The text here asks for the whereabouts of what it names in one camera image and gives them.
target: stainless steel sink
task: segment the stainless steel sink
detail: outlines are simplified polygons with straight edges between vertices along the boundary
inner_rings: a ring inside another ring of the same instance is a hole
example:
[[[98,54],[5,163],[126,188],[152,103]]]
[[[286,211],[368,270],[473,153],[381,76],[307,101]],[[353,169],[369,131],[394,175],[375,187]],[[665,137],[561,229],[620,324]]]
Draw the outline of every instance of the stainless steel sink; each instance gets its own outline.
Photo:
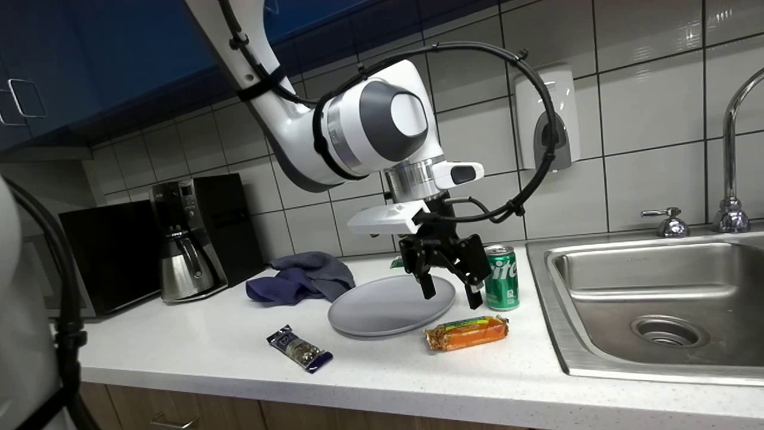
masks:
[[[527,246],[572,374],[764,385],[764,233]]]

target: blue cabinet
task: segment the blue cabinet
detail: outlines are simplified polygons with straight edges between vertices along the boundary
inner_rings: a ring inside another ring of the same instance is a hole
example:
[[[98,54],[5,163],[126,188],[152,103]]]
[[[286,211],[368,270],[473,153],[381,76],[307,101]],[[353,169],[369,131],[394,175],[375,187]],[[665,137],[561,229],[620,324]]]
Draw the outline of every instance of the blue cabinet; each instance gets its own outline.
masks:
[[[280,42],[360,10],[362,3],[368,0],[265,0],[265,31]]]
[[[31,137],[51,133],[98,109],[65,0],[0,0],[0,27],[6,73],[3,90],[15,95]]]
[[[15,95],[6,89],[6,73],[0,60],[0,151],[22,143],[29,137],[27,119],[19,115]]]
[[[102,108],[215,67],[184,0],[67,0]]]
[[[265,31],[298,72],[495,0],[427,3],[265,0]],[[0,151],[102,141],[233,92],[184,0],[0,0],[0,65]]]

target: purple cloth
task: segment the purple cloth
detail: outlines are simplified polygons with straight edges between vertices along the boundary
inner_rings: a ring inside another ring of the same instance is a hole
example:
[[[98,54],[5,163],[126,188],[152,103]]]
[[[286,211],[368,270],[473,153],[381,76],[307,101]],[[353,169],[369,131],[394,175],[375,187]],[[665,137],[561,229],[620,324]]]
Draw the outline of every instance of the purple cloth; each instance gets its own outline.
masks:
[[[296,252],[269,261],[269,267],[276,267],[280,275],[249,279],[249,299],[269,305],[296,305],[311,297],[333,300],[355,287],[350,270],[329,252]]]

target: black cable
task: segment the black cable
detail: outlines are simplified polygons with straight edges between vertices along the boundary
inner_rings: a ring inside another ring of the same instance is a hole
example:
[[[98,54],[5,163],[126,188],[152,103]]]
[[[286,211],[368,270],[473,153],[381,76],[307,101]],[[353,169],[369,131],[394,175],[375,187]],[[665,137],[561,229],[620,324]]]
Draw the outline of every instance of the black cable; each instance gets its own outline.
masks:
[[[246,63],[253,67],[253,72],[259,76],[259,80],[269,79],[269,73],[263,70],[263,65],[256,60],[256,54],[249,51],[249,35],[242,31],[242,24],[236,21],[233,17],[233,10],[230,4],[230,0],[219,0],[219,6],[221,6],[221,15],[225,15],[225,21],[232,31],[232,48],[233,51],[242,51],[242,54],[246,57]],[[504,63],[509,63],[510,67],[515,67],[529,83],[532,89],[539,92],[541,97],[541,106],[545,106],[545,115],[547,115],[547,123],[541,129],[541,146],[547,149],[545,151],[545,160],[539,164],[539,169],[532,175],[532,180],[526,183],[526,188],[507,200],[502,207],[497,211],[489,211],[489,212],[483,212],[483,214],[473,214],[473,218],[446,218],[446,214],[437,214],[437,212],[422,212],[418,214],[418,223],[483,223],[483,219],[491,219],[491,223],[504,223],[507,218],[510,214],[526,214],[523,205],[526,200],[532,196],[532,190],[541,183],[541,180],[547,176],[552,163],[554,163],[554,151],[557,146],[564,143],[564,123],[561,119],[557,116],[554,113],[554,103],[552,103],[552,95],[545,86],[545,80],[539,79],[538,72],[532,72],[527,65],[523,65],[523,60],[527,57],[527,53],[514,53],[514,51],[507,51],[507,48],[498,48],[498,46],[489,46],[489,42],[474,42],[474,40],[446,40],[446,42],[431,42],[431,46],[422,46],[422,48],[412,48],[412,51],[403,51],[403,53],[396,53],[396,54],[388,54],[388,57],[381,57],[378,65],[372,67],[360,67],[357,73],[348,80],[343,80],[338,89],[329,90],[326,95],[319,97],[318,108],[314,108],[314,115],[319,116],[322,115],[322,108],[326,101],[332,101],[333,95],[348,90],[350,86],[360,83],[362,79],[368,79],[369,73],[394,65],[394,63],[401,63],[401,60],[409,60],[409,57],[415,57],[415,54],[427,54],[427,53],[454,53],[454,51],[473,51],[473,53],[485,53],[485,54],[491,54],[491,57],[498,57]],[[282,86],[271,86],[271,90],[286,101],[296,101],[296,103],[305,103],[301,97],[296,97],[294,92],[285,90]]]
[[[67,236],[51,211],[34,199],[27,188],[5,180],[15,200],[41,224],[46,232],[46,243],[51,248],[51,257],[61,279],[61,300],[59,300],[59,318],[55,322],[55,358],[59,371],[59,389],[37,407],[19,430],[37,430],[46,428],[65,407],[70,408],[71,421],[80,430],[98,428],[89,408],[79,397],[79,346],[85,342],[84,322],[79,315],[79,289],[77,289],[77,272],[74,272],[74,256],[67,246]]]
[[[545,80],[539,79],[538,72],[532,72],[529,67],[523,65],[523,60],[527,54],[526,53],[514,53],[514,51],[507,51],[507,48],[497,48],[497,46],[489,46],[489,42],[473,42],[473,40],[431,42],[431,46],[422,46],[422,48],[412,48],[412,51],[403,51],[403,53],[388,54],[381,63],[378,63],[375,67],[369,67],[368,73],[375,73],[375,72],[380,72],[380,70],[384,70],[384,67],[388,67],[394,63],[401,63],[405,57],[412,57],[412,54],[450,53],[450,51],[474,51],[474,53],[486,53],[491,57],[498,57],[498,60],[509,63],[510,67],[515,67],[532,83],[532,89],[541,97],[545,115],[547,115],[547,127],[541,129],[541,146],[547,151],[545,151],[541,164],[538,166],[532,180],[526,183],[526,188],[515,199],[507,200],[502,207],[486,211],[483,214],[467,214],[467,218],[446,218],[446,214],[439,214],[439,212],[422,212],[422,214],[418,214],[418,223],[483,223],[483,219],[504,223],[510,214],[523,214],[526,212],[523,211],[526,200],[545,181],[545,176],[547,176],[547,171],[550,171],[550,166],[554,163],[554,151],[564,143],[564,139],[561,139],[564,137],[564,123],[561,123],[558,115],[554,113],[554,103],[552,103],[552,95],[550,95]]]
[[[467,199],[448,199],[448,200],[444,200],[446,205],[474,205],[479,212],[485,212],[485,214],[489,214],[491,211],[483,203],[483,200],[477,200],[477,199],[473,199],[473,196],[467,196]]]
[[[232,31],[232,51],[239,51],[249,67],[257,73],[259,80],[269,80],[269,73],[267,70],[257,63],[257,57],[253,54],[253,51],[249,48],[249,35],[244,33],[236,15],[233,15],[233,6],[230,0],[219,0],[219,10],[221,10],[221,17]],[[301,103],[301,106],[311,106],[305,97],[298,97],[296,92],[286,90],[285,86],[280,83],[271,83],[269,86],[280,97],[286,97],[290,103]]]

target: microwave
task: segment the microwave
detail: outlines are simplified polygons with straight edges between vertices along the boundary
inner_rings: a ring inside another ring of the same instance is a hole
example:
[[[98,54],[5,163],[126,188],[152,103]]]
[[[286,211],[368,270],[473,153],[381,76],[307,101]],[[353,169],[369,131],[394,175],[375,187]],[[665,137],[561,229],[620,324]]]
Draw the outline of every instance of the microwave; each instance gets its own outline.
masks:
[[[105,318],[160,294],[163,236],[151,200],[59,212],[59,223],[77,263],[84,318]],[[19,278],[29,278],[19,281],[34,285],[47,315],[57,318],[59,278],[46,236],[23,239]]]

